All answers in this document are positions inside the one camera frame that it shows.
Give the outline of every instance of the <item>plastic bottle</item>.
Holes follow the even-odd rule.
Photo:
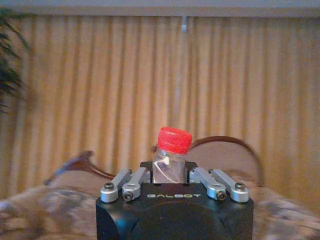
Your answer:
[[[158,134],[157,151],[152,160],[154,184],[186,183],[184,155],[192,142],[192,135],[184,130],[163,127]]]

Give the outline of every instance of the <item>houseplant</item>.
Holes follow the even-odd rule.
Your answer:
[[[20,60],[16,53],[13,41],[8,32],[13,32],[29,49],[27,41],[17,31],[13,21],[26,17],[26,14],[16,13],[8,8],[0,8],[0,112],[5,112],[7,106],[4,105],[5,95],[14,97],[20,96],[22,80],[17,71],[12,67],[12,60]]]

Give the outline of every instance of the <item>floral sofa cushion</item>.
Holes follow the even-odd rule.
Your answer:
[[[255,240],[320,240],[320,218],[269,188],[254,207]]]
[[[0,202],[0,239],[97,239],[95,202],[83,192],[36,187]]]

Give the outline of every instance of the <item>curtain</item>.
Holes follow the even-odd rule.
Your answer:
[[[35,16],[17,27],[31,51],[16,64],[23,100],[0,116],[2,197],[83,150],[107,172],[135,170],[168,125],[245,140],[268,187],[316,208],[318,19],[189,17],[183,32],[180,17]]]

